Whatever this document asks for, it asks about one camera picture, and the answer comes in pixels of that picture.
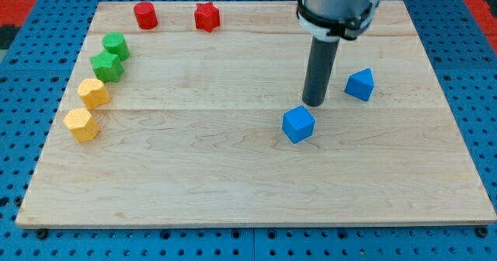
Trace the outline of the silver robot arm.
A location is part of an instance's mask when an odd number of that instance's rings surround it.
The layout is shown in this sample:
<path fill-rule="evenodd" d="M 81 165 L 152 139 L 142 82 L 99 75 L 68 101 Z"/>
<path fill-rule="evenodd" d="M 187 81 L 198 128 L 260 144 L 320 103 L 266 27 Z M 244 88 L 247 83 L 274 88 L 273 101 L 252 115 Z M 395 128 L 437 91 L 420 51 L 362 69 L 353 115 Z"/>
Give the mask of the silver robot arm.
<path fill-rule="evenodd" d="M 355 40 L 372 23 L 380 1 L 297 0 L 296 14 L 301 27 L 317 40 Z"/>

